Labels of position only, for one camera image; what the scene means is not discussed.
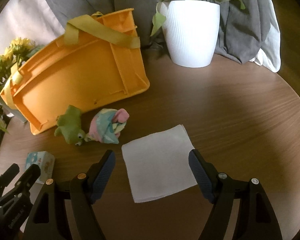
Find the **light blue tissue pack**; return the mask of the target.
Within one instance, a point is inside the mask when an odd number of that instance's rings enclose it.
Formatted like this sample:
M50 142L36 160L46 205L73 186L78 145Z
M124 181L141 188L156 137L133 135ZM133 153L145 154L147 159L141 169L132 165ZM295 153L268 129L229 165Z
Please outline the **light blue tissue pack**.
M36 183L44 184L48 179L52 178L53 167L55 164L55 156L47 151L31 152L27 155L25 170L32 164L40 167L40 177Z

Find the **green frog plush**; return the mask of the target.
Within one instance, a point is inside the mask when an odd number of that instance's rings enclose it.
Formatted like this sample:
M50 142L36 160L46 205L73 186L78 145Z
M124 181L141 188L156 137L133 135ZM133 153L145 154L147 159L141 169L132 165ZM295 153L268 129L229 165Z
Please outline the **green frog plush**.
M69 105L65 113L57 118L57 128L54 136L62 135L67 144L82 145L86 133L82 129L81 115L79 108Z

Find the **pastel rolled cloth toy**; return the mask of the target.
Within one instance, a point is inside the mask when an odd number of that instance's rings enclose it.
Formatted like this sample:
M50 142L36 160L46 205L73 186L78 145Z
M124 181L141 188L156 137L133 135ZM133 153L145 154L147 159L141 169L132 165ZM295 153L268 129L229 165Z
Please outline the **pastel rolled cloth toy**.
M125 128L129 114L125 109L100 110L92 119L85 141L118 144L121 131Z

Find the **white folded napkin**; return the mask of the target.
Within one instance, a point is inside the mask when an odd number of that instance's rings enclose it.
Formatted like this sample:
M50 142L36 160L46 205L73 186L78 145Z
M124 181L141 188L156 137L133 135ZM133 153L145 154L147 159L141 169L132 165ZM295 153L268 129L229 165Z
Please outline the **white folded napkin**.
M189 167L192 149L183 125L124 144L122 155L134 202L150 202L197 185Z

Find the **sunflower bouquet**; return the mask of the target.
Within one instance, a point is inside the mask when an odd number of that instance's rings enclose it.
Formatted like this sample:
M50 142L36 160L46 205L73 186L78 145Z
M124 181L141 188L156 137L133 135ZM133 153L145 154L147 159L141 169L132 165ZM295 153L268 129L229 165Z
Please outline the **sunflower bouquet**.
M20 81L19 68L44 46L28 38L12 40L3 54L0 54L0 92L14 81ZM0 130L6 132L6 123L0 113Z

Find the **orange plastic crate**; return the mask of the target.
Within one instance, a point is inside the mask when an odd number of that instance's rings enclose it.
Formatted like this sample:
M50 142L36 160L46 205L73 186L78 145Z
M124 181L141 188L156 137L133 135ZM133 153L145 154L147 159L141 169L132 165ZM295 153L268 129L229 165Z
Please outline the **orange plastic crate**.
M37 135L55 126L69 105L85 113L149 86L128 8L69 20L62 36L12 68L0 96Z

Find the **pale pink curtain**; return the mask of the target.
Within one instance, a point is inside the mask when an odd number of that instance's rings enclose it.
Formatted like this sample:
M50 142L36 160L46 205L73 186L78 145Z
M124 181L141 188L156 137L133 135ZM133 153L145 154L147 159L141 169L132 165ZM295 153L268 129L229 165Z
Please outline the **pale pink curtain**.
M36 45L48 44L64 34L46 0L9 0L0 13L0 55L18 37Z

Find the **grey curtain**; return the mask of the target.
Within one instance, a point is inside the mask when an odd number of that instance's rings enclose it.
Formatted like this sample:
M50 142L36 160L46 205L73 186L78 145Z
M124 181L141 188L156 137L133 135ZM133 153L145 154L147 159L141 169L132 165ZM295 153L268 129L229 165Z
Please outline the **grey curtain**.
M46 0L64 27L68 20L100 11L104 14L134 8L141 45L151 45L152 17L156 0ZM254 61L273 67L280 63L280 31L272 0L243 0L221 4L219 37L215 52L236 62Z

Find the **white plant pot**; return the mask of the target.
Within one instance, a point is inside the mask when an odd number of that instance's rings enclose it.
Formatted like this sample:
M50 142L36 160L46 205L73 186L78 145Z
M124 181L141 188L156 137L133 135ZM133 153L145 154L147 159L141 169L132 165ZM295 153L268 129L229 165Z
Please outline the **white plant pot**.
M220 5L199 0L157 3L165 16L162 32L173 63L189 68L208 66L215 52Z

